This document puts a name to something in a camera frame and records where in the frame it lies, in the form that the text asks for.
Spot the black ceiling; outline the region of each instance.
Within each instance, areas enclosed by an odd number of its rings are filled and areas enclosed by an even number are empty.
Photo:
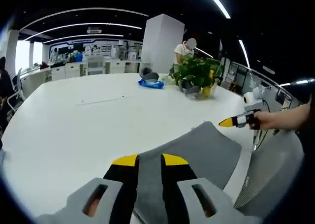
[[[122,34],[124,38],[142,41],[146,21],[165,13],[186,25],[186,37],[195,37],[197,47],[217,56],[219,42],[232,61],[246,65],[238,39],[243,40],[251,68],[287,83],[309,78],[305,54],[304,27],[307,19],[306,0],[220,0],[231,19],[225,19],[212,0],[19,0],[13,28],[20,29],[41,17],[60,11],[107,7],[148,15],[114,10],[82,10],[68,12],[36,22],[27,29],[41,32],[54,27],[77,23],[118,23],[141,27],[141,30],[100,26],[102,33]],[[88,26],[63,28],[45,33],[52,38],[86,34]],[[28,35],[21,34],[20,39]],[[47,39],[33,38],[33,41]],[[262,69],[265,65],[276,74]]]

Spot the hand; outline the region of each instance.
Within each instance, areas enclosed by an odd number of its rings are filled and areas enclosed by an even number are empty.
[[[275,114],[270,112],[255,112],[254,117],[259,120],[260,129],[274,129]]]
[[[6,98],[1,99],[0,110],[3,108],[5,101],[6,101]]]

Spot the gray chair back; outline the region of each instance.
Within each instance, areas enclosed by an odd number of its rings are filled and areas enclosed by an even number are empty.
[[[253,152],[234,207],[246,216],[268,217],[293,186],[303,159],[297,135],[292,131],[280,131]]]
[[[18,75],[17,75],[17,78],[16,78],[16,90],[15,92],[18,92],[21,90],[22,88],[22,84],[21,84],[21,71],[22,71],[22,68],[19,69],[19,72],[18,72]]]

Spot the black cable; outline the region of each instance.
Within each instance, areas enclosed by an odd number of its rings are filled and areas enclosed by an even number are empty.
[[[267,107],[268,107],[268,112],[270,112],[270,108],[269,108],[269,105],[268,105],[268,103],[266,102],[266,100],[263,99],[262,101],[267,105]],[[268,130],[266,130],[266,133],[264,134],[264,137],[262,138],[261,143],[260,143],[260,145],[257,147],[257,149],[261,146],[261,144],[262,144],[262,142],[264,141],[264,139],[265,139],[267,133],[268,133]]]

